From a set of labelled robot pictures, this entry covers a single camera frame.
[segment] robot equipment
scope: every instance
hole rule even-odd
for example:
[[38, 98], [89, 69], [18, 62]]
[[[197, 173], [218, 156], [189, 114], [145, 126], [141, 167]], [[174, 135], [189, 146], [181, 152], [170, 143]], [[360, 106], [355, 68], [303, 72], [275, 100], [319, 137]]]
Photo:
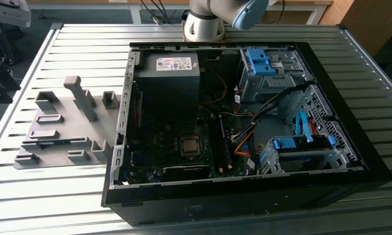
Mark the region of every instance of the robot equipment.
[[26, 0], [0, 0], [0, 23], [30, 27], [30, 16]]

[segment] wooden cabinet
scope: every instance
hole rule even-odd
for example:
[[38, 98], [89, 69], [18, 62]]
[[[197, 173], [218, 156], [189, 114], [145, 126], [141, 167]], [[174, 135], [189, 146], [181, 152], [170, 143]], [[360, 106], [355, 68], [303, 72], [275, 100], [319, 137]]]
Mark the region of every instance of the wooden cabinet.
[[320, 24], [343, 24], [375, 56], [392, 36], [392, 0], [333, 0]]

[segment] metal workbench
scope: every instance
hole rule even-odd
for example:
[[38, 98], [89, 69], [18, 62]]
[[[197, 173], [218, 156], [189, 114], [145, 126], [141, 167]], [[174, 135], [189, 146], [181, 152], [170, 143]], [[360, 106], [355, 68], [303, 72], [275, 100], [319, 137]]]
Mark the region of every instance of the metal workbench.
[[[100, 206], [104, 165], [16, 170], [13, 158], [36, 113], [37, 92], [68, 95], [64, 77], [78, 75], [92, 94], [112, 90], [120, 94], [129, 42], [181, 41], [180, 25], [65, 24], [53, 28], [0, 122], [1, 235], [392, 234], [392, 182], [319, 210], [132, 228]], [[348, 31], [307, 25], [226, 30], [229, 41], [309, 42], [392, 171], [392, 82]]]

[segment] sticker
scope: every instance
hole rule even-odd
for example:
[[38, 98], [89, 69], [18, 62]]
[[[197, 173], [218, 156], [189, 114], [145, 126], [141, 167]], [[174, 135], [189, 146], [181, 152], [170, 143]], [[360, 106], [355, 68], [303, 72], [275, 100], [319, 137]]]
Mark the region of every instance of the sticker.
[[192, 70], [190, 57], [158, 58], [157, 71]]
[[254, 168], [256, 168], [256, 164], [254, 164], [254, 162], [253, 162], [250, 159], [248, 159], [248, 161], [246, 161], [246, 165], [249, 166], [249, 168], [250, 168], [252, 170], [254, 170]]
[[233, 96], [233, 98], [234, 98], [234, 102], [236, 102], [236, 103], [240, 103], [240, 102], [241, 102], [241, 100], [240, 100], [241, 97], [240, 97], [237, 94]]
[[283, 67], [283, 65], [281, 65], [280, 62], [277, 62], [277, 63], [272, 63], [272, 66], [273, 66], [275, 68], [277, 68], [277, 67]]

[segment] power supply label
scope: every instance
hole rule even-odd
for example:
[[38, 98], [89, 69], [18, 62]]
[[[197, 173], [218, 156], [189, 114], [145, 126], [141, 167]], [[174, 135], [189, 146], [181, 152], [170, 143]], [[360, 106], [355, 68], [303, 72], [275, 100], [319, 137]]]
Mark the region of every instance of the power supply label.
[[158, 58], [157, 71], [192, 70], [190, 57]]

